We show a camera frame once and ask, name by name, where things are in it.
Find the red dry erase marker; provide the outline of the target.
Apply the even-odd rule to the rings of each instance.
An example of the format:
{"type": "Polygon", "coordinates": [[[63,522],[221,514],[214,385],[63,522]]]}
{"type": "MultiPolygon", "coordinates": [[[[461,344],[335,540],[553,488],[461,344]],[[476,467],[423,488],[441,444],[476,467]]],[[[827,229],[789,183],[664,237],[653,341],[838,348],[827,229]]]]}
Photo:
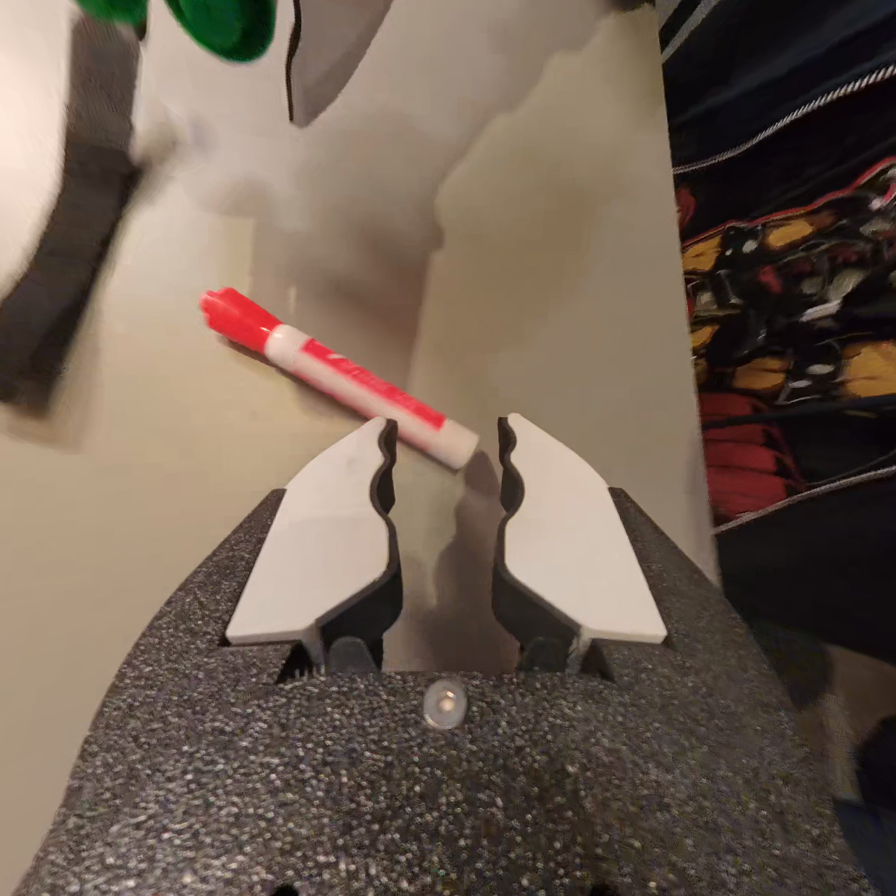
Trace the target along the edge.
{"type": "Polygon", "coordinates": [[[476,433],[305,332],[281,322],[233,288],[206,292],[199,308],[209,329],[219,336],[265,357],[285,374],[367,420],[394,420],[402,441],[445,467],[459,470],[475,454],[479,443],[476,433]]]}

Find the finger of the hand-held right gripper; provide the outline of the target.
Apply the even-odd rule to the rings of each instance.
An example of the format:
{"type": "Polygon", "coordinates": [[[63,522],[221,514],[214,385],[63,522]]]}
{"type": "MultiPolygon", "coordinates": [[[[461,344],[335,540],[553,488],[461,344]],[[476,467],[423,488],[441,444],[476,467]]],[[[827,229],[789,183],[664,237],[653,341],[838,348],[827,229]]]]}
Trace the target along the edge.
{"type": "Polygon", "coordinates": [[[285,60],[289,122],[306,127],[342,93],[391,1],[294,1],[285,60]]]}

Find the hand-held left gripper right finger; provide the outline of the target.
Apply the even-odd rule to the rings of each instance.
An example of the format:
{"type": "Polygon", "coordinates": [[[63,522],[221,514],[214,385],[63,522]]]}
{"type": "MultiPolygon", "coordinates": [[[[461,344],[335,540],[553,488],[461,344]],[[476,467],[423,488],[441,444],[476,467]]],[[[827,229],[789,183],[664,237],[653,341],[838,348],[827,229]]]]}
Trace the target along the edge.
{"type": "Polygon", "coordinates": [[[497,421],[500,504],[491,604],[517,670],[577,671],[600,643],[664,644],[666,624],[610,486],[519,413],[497,421]]]}

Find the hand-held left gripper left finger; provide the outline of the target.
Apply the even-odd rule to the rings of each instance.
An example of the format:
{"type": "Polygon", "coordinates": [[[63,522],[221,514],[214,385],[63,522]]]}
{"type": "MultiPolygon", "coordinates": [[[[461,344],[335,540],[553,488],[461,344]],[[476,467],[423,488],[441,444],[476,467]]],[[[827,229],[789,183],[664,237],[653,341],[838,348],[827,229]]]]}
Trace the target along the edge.
{"type": "Polygon", "coordinates": [[[316,666],[383,666],[403,599],[390,517],[397,436],[394,420],[370,420],[287,484],[226,628],[230,646],[292,643],[316,666]]]}

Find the green dry erase marker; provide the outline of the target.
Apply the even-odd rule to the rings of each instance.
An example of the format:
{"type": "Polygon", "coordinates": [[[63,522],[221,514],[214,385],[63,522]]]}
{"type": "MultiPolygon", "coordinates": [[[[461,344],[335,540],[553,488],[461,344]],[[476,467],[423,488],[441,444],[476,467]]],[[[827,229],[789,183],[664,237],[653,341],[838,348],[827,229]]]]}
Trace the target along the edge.
{"type": "Polygon", "coordinates": [[[178,25],[202,49],[232,63],[251,63],[273,42],[276,1],[167,1],[178,25]]]}
{"type": "Polygon", "coordinates": [[[148,18],[148,1],[76,1],[77,6],[93,21],[123,26],[139,31],[148,18]]]}

